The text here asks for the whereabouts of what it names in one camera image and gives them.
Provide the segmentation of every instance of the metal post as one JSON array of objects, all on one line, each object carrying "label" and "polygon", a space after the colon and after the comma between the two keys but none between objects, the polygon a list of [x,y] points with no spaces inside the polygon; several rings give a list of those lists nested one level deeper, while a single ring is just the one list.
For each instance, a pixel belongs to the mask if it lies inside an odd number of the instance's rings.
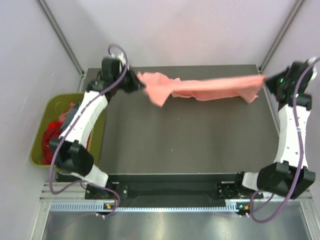
[{"label": "metal post", "polygon": [[282,41],[282,39],[284,38],[285,34],[287,33],[289,27],[292,25],[295,17],[297,16],[299,10],[302,8],[303,4],[306,2],[306,0],[297,0],[292,8],[292,10],[289,13],[289,16],[287,17],[286,21],[284,22],[280,32],[278,33],[276,39],[274,40],[273,44],[271,45],[271,48],[269,49],[266,57],[264,58],[261,67],[259,68],[261,70],[261,72],[263,72],[270,59],[272,58],[272,56],[274,55],[275,51],[277,50],[280,42]]},{"label": "metal post", "polygon": [[66,54],[71,59],[74,67],[76,70],[83,75],[84,71],[80,66],[80,63],[78,62],[74,52],[72,51],[66,37],[64,36],[63,32],[61,31],[55,17],[53,16],[52,12],[50,11],[49,6],[47,5],[45,0],[36,0],[36,2],[39,4],[41,10],[43,11],[45,17],[49,21],[51,27],[53,28],[53,31],[55,32],[56,36],[58,37],[59,41],[61,42],[64,50],[66,51]]}]

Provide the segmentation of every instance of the gray table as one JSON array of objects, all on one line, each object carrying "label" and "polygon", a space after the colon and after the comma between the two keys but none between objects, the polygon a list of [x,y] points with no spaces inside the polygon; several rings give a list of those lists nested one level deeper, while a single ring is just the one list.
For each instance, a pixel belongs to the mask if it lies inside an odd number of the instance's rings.
[{"label": "gray table", "polygon": [[[137,67],[170,78],[204,80],[257,74],[255,65]],[[84,85],[98,68],[90,68]],[[170,97],[163,107],[142,92],[118,94],[106,114],[99,167],[110,174],[235,173],[271,164],[278,134],[263,89],[212,101]]]}]

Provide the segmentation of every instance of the red cloth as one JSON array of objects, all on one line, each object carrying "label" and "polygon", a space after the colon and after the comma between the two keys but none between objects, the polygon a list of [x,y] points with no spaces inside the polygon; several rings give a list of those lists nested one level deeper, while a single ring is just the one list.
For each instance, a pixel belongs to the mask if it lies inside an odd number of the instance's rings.
[{"label": "red cloth", "polygon": [[[50,149],[50,141],[53,138],[59,138],[59,136],[61,134],[61,130],[60,130],[61,125],[62,125],[61,122],[53,121],[48,125],[47,130],[43,133],[42,154],[43,154],[43,163],[45,165],[50,165],[52,162],[52,158],[54,155]],[[88,137],[88,141],[86,143],[85,149],[88,149],[89,141],[90,141],[90,136]]]}]

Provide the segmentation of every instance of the wall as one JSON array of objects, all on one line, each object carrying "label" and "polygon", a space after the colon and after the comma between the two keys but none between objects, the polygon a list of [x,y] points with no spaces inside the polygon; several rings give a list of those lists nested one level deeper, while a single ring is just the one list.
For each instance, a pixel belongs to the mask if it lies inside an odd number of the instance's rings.
[{"label": "wall", "polygon": [[83,69],[110,43],[135,66],[260,65],[294,1],[46,0]]},{"label": "wall", "polygon": [[[295,60],[305,61],[314,56],[320,57],[320,32],[316,24],[320,22],[319,9],[320,1],[306,1],[267,66],[266,74],[275,74]],[[317,69],[317,78],[306,90],[313,98],[306,128],[305,154],[309,169],[316,172],[316,181],[311,186],[311,192],[320,212],[320,64],[317,64]]]},{"label": "wall", "polygon": [[35,0],[0,1],[0,239],[26,240],[48,171],[29,153],[46,102],[77,90],[74,69]]}]

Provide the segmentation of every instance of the green basket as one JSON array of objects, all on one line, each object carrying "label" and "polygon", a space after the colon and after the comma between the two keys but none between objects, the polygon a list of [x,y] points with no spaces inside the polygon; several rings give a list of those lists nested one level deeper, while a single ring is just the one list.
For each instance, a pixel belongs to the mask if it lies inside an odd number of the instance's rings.
[{"label": "green basket", "polygon": [[[60,114],[69,110],[71,103],[81,102],[84,98],[83,92],[60,94],[53,97],[46,105],[38,131],[36,133],[33,146],[30,153],[31,162],[42,168],[49,168],[50,165],[44,164],[44,156],[42,153],[42,137],[48,125],[57,121]],[[104,136],[104,128],[106,122],[105,113],[101,113],[90,134],[88,152],[93,156],[94,164],[98,165],[101,144]]]}]

